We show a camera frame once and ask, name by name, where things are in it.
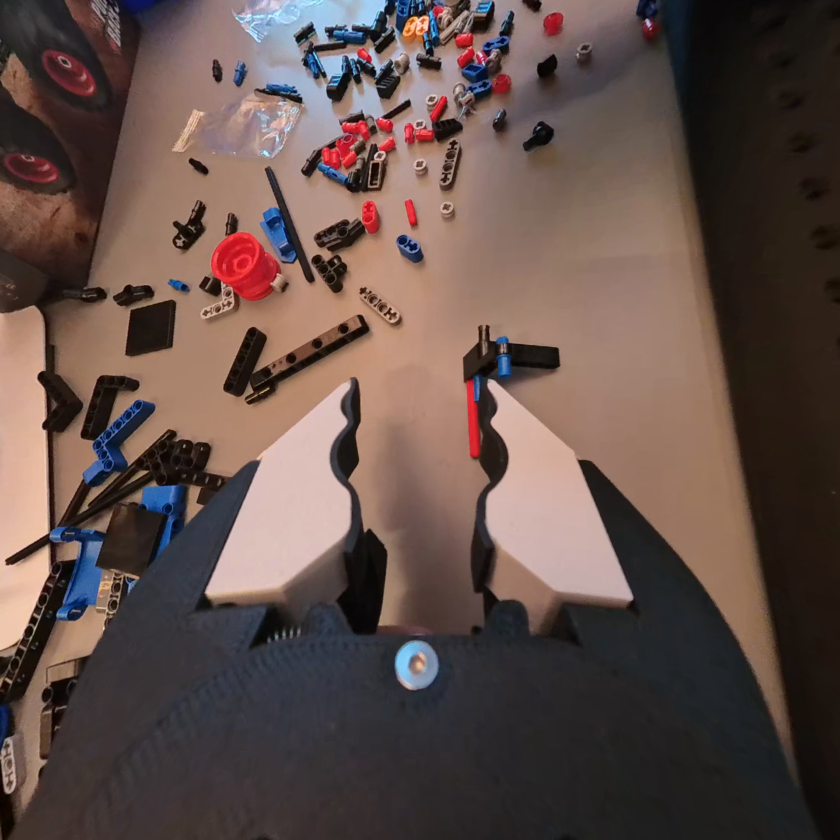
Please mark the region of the black cross-hole connector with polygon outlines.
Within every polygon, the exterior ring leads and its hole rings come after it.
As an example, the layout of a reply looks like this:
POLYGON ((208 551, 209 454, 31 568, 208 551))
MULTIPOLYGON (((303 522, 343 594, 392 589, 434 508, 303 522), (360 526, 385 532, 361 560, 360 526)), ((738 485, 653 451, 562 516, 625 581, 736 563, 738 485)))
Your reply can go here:
POLYGON ((185 222, 172 221, 175 235, 172 239, 173 246, 179 251, 187 251, 194 246, 196 241, 205 233, 204 216, 207 206, 201 200, 197 200, 185 222))

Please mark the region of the red wheel hub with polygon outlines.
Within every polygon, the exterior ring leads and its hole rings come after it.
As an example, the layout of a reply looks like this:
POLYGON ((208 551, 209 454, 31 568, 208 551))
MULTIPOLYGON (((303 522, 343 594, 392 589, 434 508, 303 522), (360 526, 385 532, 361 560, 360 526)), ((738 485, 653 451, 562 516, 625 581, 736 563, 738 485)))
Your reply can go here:
POLYGON ((246 301, 261 301, 275 291, 270 282, 281 274, 279 263, 252 234, 239 232, 224 238, 211 257, 214 277, 246 301))

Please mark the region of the blue and black brick assembly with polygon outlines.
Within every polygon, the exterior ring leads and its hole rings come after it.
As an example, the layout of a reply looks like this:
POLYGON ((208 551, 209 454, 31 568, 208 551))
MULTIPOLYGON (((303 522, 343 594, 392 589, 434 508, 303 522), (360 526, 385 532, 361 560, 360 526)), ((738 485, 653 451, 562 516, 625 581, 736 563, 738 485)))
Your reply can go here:
POLYGON ((160 552, 183 528, 186 488, 182 485, 143 489, 139 503, 120 503, 112 511, 105 532, 94 529, 55 528, 54 543, 78 543, 79 552, 68 590, 57 619, 76 621, 95 606, 100 597, 105 608, 116 604, 117 592, 102 587, 106 572, 121 574, 129 585, 146 572, 160 552))

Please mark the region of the blue angled beam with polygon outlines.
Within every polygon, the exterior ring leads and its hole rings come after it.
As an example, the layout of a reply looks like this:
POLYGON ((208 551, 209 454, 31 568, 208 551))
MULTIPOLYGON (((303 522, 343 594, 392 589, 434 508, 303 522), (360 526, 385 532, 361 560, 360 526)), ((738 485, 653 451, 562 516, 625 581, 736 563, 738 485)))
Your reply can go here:
POLYGON ((98 487, 114 473, 128 468, 122 445, 155 411, 152 402, 137 400, 111 423, 93 442, 93 463, 82 473, 89 487, 98 487))

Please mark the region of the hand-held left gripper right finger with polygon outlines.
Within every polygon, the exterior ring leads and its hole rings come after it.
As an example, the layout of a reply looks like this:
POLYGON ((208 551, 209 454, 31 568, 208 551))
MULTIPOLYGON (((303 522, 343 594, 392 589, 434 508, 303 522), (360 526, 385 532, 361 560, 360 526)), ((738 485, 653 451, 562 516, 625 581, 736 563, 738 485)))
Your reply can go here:
POLYGON ((624 609, 634 595, 573 449, 496 381, 478 402, 479 493, 470 545, 475 592, 519 602, 532 634, 567 605, 624 609))

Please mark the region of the light grey thin beam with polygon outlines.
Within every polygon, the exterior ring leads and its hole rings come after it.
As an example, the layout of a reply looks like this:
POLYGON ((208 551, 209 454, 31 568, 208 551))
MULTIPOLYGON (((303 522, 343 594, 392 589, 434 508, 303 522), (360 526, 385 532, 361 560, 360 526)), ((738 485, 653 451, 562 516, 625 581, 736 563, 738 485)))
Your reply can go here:
POLYGON ((361 287, 359 289, 359 297, 368 308, 389 325, 396 327, 402 323, 402 314, 373 289, 361 287))

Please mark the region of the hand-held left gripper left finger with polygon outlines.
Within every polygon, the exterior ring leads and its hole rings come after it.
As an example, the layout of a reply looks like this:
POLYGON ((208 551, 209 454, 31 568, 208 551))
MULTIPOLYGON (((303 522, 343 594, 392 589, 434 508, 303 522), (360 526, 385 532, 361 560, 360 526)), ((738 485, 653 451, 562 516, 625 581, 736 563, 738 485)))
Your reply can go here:
POLYGON ((350 481, 360 425, 353 377, 261 454, 206 586, 210 603, 274 606, 301 623, 335 602, 357 634, 375 633, 387 551, 350 481))

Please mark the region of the long black beam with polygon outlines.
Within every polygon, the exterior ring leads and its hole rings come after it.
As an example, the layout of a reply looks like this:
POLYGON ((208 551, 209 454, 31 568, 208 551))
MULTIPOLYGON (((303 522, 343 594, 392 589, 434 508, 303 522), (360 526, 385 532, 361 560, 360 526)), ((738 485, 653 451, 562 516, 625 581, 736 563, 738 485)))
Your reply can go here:
POLYGON ((369 331, 370 327, 364 316, 357 314, 258 368, 250 377, 251 391, 245 397, 246 404, 253 405, 267 399, 276 392, 279 383, 338 352, 369 331))

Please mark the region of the long black axle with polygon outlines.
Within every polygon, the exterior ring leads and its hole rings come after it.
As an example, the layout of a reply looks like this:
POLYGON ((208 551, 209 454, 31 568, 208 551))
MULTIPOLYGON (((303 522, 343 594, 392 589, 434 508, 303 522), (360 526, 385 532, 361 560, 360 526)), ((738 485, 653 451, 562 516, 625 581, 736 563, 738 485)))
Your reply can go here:
POLYGON ((265 172, 271 191, 276 199, 276 204, 287 232, 287 238, 296 252, 297 260, 303 273, 303 276, 306 278, 308 283, 313 284, 315 283, 316 278, 312 272, 310 261, 305 253, 300 237, 298 235, 298 231, 293 223, 293 219, 291 217, 291 212, 287 205, 287 201, 280 189, 280 184, 278 182, 277 175, 275 174, 273 168, 270 165, 266 166, 265 172))

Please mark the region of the black perforated connector brick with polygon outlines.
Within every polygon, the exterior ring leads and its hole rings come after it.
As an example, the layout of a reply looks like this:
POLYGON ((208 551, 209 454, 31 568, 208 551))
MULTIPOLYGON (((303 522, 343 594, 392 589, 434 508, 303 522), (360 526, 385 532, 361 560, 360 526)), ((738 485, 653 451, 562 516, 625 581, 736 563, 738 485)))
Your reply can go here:
POLYGON ((144 467, 160 487, 181 485, 214 492, 221 490, 228 478, 207 471, 212 451, 207 442, 162 440, 146 452, 144 467))

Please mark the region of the blue curved brick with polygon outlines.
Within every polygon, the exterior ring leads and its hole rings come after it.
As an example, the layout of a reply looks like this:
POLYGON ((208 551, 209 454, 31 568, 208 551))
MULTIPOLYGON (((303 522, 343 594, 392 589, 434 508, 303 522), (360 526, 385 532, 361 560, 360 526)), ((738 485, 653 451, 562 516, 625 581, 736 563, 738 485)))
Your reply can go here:
POLYGON ((279 208, 273 206, 265 210, 259 225, 278 260, 285 264, 294 263, 298 258, 297 251, 290 241, 279 208))

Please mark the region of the thin black axle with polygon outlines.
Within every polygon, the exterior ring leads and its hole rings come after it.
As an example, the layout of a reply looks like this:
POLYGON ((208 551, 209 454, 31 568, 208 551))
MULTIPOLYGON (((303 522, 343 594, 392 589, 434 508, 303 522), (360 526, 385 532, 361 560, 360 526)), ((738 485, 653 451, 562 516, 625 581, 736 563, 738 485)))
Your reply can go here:
POLYGON ((164 432, 150 447, 143 451, 141 456, 129 465, 120 477, 108 484, 103 491, 95 496, 85 509, 81 508, 81 503, 88 498, 90 487, 81 482, 65 516, 59 521, 59 526, 78 526, 145 487, 152 479, 151 461, 153 456, 159 454, 160 447, 166 448, 172 444, 175 438, 176 431, 174 429, 168 429, 164 432))

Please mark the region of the black straight beam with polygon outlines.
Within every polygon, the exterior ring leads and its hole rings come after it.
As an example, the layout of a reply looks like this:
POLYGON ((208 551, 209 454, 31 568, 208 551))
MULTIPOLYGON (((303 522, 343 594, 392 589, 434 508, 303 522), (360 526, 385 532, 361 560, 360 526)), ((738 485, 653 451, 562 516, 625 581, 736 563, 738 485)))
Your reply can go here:
POLYGON ((75 561, 56 562, 35 603, 23 635, 7 663, 1 680, 1 703, 7 704, 25 696, 39 660, 46 649, 63 605, 75 561))

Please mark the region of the small beam and pins assembly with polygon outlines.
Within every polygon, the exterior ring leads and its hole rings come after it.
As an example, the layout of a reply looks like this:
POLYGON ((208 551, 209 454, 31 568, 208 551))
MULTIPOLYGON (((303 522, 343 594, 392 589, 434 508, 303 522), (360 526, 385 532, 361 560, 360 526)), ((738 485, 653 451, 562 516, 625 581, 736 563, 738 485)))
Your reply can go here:
MULTIPOLYGON (((506 336, 501 336, 496 339, 498 342, 498 379, 507 379, 511 376, 512 367, 509 356, 509 340, 506 336)), ((469 434, 469 455, 473 459, 478 459, 480 456, 481 447, 481 432, 479 425, 479 400, 482 382, 487 377, 477 375, 472 381, 465 383, 466 400, 467 400, 467 417, 468 417, 468 434, 469 434)))

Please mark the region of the pile of small mixed bricks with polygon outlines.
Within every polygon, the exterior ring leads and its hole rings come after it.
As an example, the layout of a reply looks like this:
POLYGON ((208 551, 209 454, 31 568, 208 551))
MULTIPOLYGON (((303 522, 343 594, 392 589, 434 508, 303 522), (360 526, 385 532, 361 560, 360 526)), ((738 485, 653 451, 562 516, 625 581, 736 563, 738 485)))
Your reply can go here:
POLYGON ((623 152, 645 93, 669 72, 662 16, 635 2, 388 2, 370 23, 306 24, 296 36, 301 90, 247 95, 300 103, 273 159, 307 207, 351 201, 460 200, 484 214, 550 216, 574 198, 597 203, 606 176, 630 177, 623 152), (462 157, 454 187, 438 179, 448 139, 462 157))

